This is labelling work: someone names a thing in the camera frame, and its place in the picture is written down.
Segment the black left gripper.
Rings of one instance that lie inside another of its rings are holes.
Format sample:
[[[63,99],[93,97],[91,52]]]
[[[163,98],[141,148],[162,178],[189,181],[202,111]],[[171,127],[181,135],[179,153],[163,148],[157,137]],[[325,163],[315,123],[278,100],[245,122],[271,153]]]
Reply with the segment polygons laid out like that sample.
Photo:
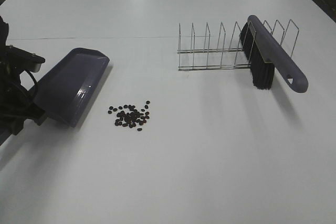
[[[47,118],[45,110],[30,104],[29,92],[21,85],[27,55],[18,48],[5,48],[1,54],[1,127],[12,135],[23,129],[26,117],[39,126]]]

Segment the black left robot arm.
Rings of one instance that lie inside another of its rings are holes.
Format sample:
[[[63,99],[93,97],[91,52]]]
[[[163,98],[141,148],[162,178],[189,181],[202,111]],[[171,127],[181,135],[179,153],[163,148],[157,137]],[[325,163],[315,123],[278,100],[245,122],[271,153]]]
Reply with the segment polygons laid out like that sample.
[[[35,102],[38,82],[33,76],[45,58],[7,45],[9,24],[1,19],[1,128],[17,135],[25,120],[41,125],[46,112]]]

